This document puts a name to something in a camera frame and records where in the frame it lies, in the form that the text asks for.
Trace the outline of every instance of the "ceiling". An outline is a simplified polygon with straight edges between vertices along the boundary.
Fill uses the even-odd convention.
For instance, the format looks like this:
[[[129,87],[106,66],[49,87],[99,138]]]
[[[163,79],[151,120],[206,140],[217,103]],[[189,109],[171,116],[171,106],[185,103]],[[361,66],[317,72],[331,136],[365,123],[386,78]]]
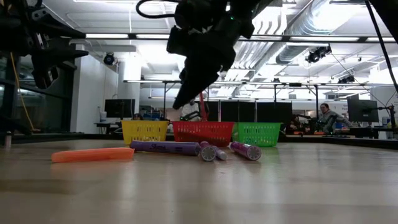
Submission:
[[[376,36],[374,26],[365,6],[331,5],[330,0],[314,0],[327,2],[313,25],[325,35]],[[61,21],[85,33],[152,33],[167,34],[175,25],[174,19],[145,19],[135,10],[137,1],[131,0],[44,0],[44,4]],[[309,0],[275,0],[273,6],[267,7],[254,20],[255,34],[286,34],[289,27],[300,22],[292,19],[300,13]],[[148,14],[174,13],[175,4],[169,2],[147,2],[142,11]],[[377,21],[383,36],[391,36],[379,16]],[[146,80],[175,79],[175,72],[183,67],[184,58],[168,54],[165,50],[166,41],[160,40],[91,40],[85,44],[94,55],[103,55],[109,50],[121,60],[128,51],[137,49],[142,59],[142,75]],[[289,64],[276,64],[275,56],[282,50],[277,43],[238,42],[233,68],[221,74],[220,79],[226,81],[250,80],[255,82],[271,82],[275,77],[282,82],[332,82],[347,75],[346,69],[353,73],[359,82],[374,82],[370,70],[383,63],[384,58],[379,44],[331,44],[333,55],[328,55],[318,63],[309,65],[305,61],[308,50],[315,46],[305,47],[306,50],[294,57]],[[387,44],[390,57],[398,57],[398,45]],[[376,83],[389,83],[390,77],[376,79]],[[152,88],[163,89],[153,85]],[[245,92],[247,97],[261,94],[260,86],[214,86],[215,96],[218,91],[227,95],[235,95],[238,90]]]

